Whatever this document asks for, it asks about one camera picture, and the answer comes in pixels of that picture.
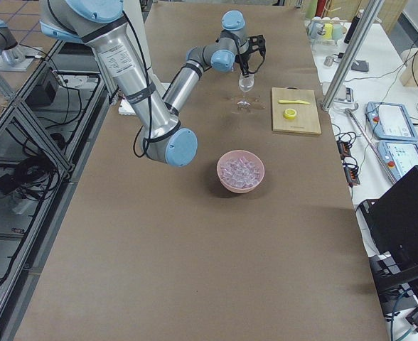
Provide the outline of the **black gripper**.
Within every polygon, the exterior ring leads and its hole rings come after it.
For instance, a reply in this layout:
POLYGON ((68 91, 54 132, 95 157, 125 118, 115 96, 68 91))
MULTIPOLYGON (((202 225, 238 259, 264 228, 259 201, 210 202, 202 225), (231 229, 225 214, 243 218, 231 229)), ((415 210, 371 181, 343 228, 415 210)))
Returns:
POLYGON ((247 42, 242 47, 246 47, 246 50, 237 56, 237 63, 240 65, 241 75, 249 77, 248 61, 251 54, 259 52, 262 57, 259 65, 262 65, 266 59, 266 40, 263 35, 249 36, 247 42))

